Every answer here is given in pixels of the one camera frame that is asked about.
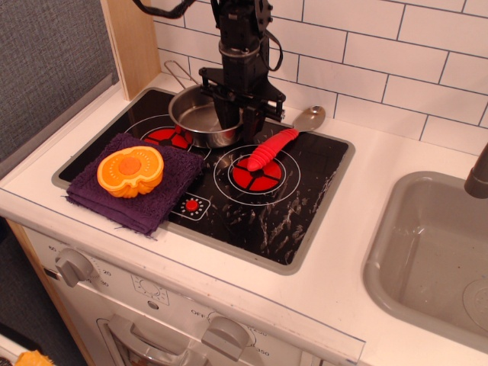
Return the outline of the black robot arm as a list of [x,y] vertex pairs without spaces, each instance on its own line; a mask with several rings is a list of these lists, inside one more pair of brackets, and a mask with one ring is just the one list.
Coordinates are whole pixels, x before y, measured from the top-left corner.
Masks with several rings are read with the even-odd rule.
[[283,59],[280,55],[276,66],[270,65],[270,42],[279,43],[267,30],[273,7],[267,1],[212,1],[211,7],[222,67],[199,70],[201,91],[212,97],[221,127],[242,124],[241,137],[250,143],[266,119],[284,116],[286,96],[268,80]]

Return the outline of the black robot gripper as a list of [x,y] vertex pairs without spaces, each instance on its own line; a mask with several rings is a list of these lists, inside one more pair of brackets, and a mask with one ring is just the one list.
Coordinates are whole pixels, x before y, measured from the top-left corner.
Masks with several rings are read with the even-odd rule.
[[280,121],[284,116],[286,97],[268,80],[269,72],[281,67],[283,56],[278,57],[276,67],[271,67],[269,50],[268,40],[254,42],[243,50],[220,42],[222,67],[199,70],[202,92],[212,97],[222,130],[236,126],[242,111],[242,140],[246,143],[253,142],[265,118]]

